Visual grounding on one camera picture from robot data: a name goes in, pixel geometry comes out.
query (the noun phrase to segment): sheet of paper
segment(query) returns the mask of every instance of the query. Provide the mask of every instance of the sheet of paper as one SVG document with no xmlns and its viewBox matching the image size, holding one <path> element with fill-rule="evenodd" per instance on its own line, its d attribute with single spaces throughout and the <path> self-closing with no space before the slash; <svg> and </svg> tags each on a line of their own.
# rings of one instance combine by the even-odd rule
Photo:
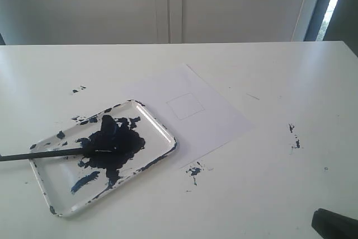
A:
<svg viewBox="0 0 358 239">
<path fill-rule="evenodd" d="M 173 158 L 181 168 L 252 128 L 252 124 L 187 65 L 124 89 L 155 114 L 179 143 Z"/>
</svg>

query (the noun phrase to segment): brush handle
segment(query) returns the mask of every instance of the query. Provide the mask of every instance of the brush handle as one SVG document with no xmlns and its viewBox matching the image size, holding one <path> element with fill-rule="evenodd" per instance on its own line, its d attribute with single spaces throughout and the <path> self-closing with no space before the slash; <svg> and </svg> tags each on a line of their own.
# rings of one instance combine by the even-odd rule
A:
<svg viewBox="0 0 358 239">
<path fill-rule="evenodd" d="M 27 153 L 27 154 L 0 156 L 0 162 L 58 157 L 58 156 L 68 156 L 68 155 L 81 155 L 81 154 L 91 153 L 91 152 L 96 153 L 96 151 L 94 151 L 93 148 L 90 148 L 90 147 L 64 149 L 61 151 L 43 151 L 43 152 L 34 152 L 34 153 Z"/>
</svg>

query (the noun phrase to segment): enamel tray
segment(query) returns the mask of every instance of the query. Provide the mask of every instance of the enamel tray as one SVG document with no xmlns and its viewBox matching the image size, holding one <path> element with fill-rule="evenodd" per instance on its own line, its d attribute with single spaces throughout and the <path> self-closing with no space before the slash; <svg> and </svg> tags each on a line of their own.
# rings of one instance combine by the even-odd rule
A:
<svg viewBox="0 0 358 239">
<path fill-rule="evenodd" d="M 167 157 L 177 145 L 174 136 L 144 105 L 131 100 L 32 145 L 31 152 L 79 148 L 96 140 L 103 130 L 115 134 L 120 148 L 130 150 L 110 158 L 76 155 L 30 160 L 52 214 L 67 217 L 100 200 Z"/>
</svg>

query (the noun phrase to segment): white wall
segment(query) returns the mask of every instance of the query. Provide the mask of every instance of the white wall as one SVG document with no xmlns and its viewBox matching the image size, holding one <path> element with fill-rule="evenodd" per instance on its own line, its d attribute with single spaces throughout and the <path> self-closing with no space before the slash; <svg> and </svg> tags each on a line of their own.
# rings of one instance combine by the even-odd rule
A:
<svg viewBox="0 0 358 239">
<path fill-rule="evenodd" d="M 6 44 L 156 43 L 157 12 L 155 0 L 0 0 L 0 32 Z"/>
<path fill-rule="evenodd" d="M 183 0 L 182 41 L 290 41 L 302 3 L 303 0 Z"/>
</svg>

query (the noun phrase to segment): white table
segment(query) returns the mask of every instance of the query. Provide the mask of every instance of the white table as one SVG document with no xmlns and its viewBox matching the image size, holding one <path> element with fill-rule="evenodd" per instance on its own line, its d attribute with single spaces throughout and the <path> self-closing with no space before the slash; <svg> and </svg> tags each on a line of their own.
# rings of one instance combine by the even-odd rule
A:
<svg viewBox="0 0 358 239">
<path fill-rule="evenodd" d="M 342 42 L 2 46 L 0 153 L 27 152 L 182 62 L 255 125 L 200 159 L 197 186 L 163 161 L 64 219 L 27 161 L 0 163 L 0 237 L 320 238 L 316 209 L 358 218 L 358 59 Z"/>
</svg>

